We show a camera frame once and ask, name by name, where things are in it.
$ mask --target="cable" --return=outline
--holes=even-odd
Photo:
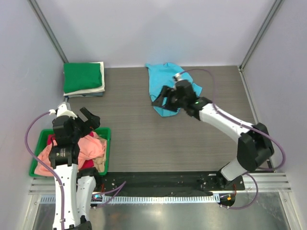
[[[234,190],[235,190],[234,196],[236,196],[236,184],[234,184]]]
[[[249,206],[251,206],[252,204],[255,203],[255,201],[258,198],[258,193],[259,193],[258,184],[257,184],[255,178],[252,175],[250,175],[248,173],[246,173],[245,175],[249,176],[253,180],[253,182],[255,183],[256,195],[255,195],[254,199],[248,205],[245,205],[245,206],[242,206],[242,207],[228,207],[228,206],[225,206],[225,205],[220,205],[221,207],[224,207],[224,208],[227,208],[227,209],[232,209],[232,210],[241,210],[241,209],[245,209],[245,208],[247,208],[247,207],[249,207]]]
[[[99,208],[99,207],[104,207],[104,206],[106,206],[108,203],[110,203],[110,202],[117,196],[117,194],[121,191],[121,189],[124,187],[125,183],[126,183],[126,181],[124,181],[124,183],[123,183],[120,187],[116,188],[117,192],[116,192],[110,199],[108,199],[108,200],[107,200],[106,202],[104,202],[103,204],[97,205],[96,207],[93,207],[93,208],[96,209],[96,208]]]
[[[30,132],[30,129],[32,128],[32,126],[34,125],[34,123],[40,119],[41,117],[45,116],[49,114],[49,112],[43,113],[42,115],[38,116],[37,118],[34,119],[34,121],[29,125],[29,127],[27,128],[26,132],[25,132],[25,136],[24,136],[24,144],[26,149],[28,150],[28,152],[32,155],[32,157],[37,160],[37,162],[39,162],[41,165],[43,165],[49,172],[52,173],[52,175],[57,179],[60,189],[61,189],[61,220],[64,220],[64,188],[63,188],[63,183],[60,179],[60,177],[56,174],[55,171],[53,171],[51,168],[49,168],[44,162],[42,162],[30,149],[29,147],[29,143],[28,143],[28,135]],[[65,230],[65,226],[64,226],[64,221],[61,221],[61,228],[62,230]]]
[[[107,191],[107,192],[100,192],[100,193],[95,193],[93,195],[103,195],[103,194],[109,194],[109,193],[112,193],[112,192],[115,192],[117,190],[119,190],[119,188],[123,187],[125,185],[126,182],[122,183],[119,187],[115,188],[115,189],[112,189],[110,191]]]
[[[202,71],[205,71],[207,73],[209,73],[209,75],[211,76],[212,80],[213,80],[213,98],[212,98],[212,105],[213,105],[213,108],[215,109],[215,111],[221,115],[222,117],[226,118],[227,120],[231,121],[232,123],[236,124],[236,125],[239,125],[239,126],[242,126],[244,128],[247,128],[255,133],[259,133],[261,135],[263,135],[264,137],[266,137],[267,139],[271,140],[272,142],[274,142],[276,144],[276,146],[280,149],[280,151],[282,152],[282,162],[277,166],[275,167],[275,169],[279,169],[281,168],[285,161],[286,161],[286,154],[284,152],[284,149],[282,148],[282,146],[275,140],[273,139],[272,137],[270,137],[268,134],[264,133],[264,132],[261,132],[260,130],[257,130],[253,127],[249,127],[249,126],[246,126],[244,124],[241,124],[239,123],[238,121],[232,119],[231,117],[227,116],[226,114],[223,114],[222,112],[220,112],[217,107],[216,107],[216,104],[215,104],[215,97],[216,97],[216,82],[215,82],[215,77],[214,75],[209,71],[209,70],[206,70],[206,69],[189,69],[189,70],[185,70],[185,71],[182,71],[181,73],[179,74],[183,74],[183,73],[187,73],[187,72],[190,72],[190,71],[194,71],[194,70],[202,70]],[[268,171],[273,171],[273,169],[270,169],[270,168],[262,168],[262,167],[259,167],[259,169],[262,169],[262,170],[268,170]]]

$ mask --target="blue cloth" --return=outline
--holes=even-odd
[[[184,71],[180,66],[169,62],[159,65],[146,64],[145,66],[148,68],[149,73],[149,95],[152,102],[159,96],[164,85],[168,87],[174,87],[175,82],[173,76],[175,76],[176,73]],[[182,74],[181,77],[183,80],[188,80],[191,82],[196,95],[199,96],[202,87],[193,83],[193,78],[188,73]],[[154,109],[160,116],[174,116],[180,111],[180,109],[178,109],[177,112],[168,111],[156,106],[154,106]]]

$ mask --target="pile of clothes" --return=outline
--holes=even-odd
[[[38,155],[38,158],[49,167],[50,160],[48,157],[52,148],[52,142],[54,146],[57,145],[54,137],[54,135],[48,136],[47,146]],[[81,138],[78,142],[80,148],[78,169],[95,167],[99,172],[103,172],[105,170],[106,162],[106,144],[107,140],[99,137],[95,132],[91,132],[89,135]],[[37,163],[34,173],[41,176],[53,176],[51,172],[40,163]]]
[[[65,63],[65,97],[97,97],[105,91],[104,63]]]

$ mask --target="red cloth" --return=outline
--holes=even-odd
[[[84,165],[82,166],[81,169],[88,169],[94,167],[94,162],[93,160],[88,160],[84,162]]]
[[[91,137],[94,137],[94,133],[93,132],[90,132],[89,134]],[[51,144],[51,138],[55,138],[55,135],[54,134],[49,134],[48,135],[48,138],[47,138],[47,145],[50,145]]]

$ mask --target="beige cloth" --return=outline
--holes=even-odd
[[[102,145],[106,145],[107,140],[99,137],[98,138]],[[103,157],[97,157],[93,159],[94,167],[98,170],[98,172],[105,171],[105,162],[106,162],[106,152]]]

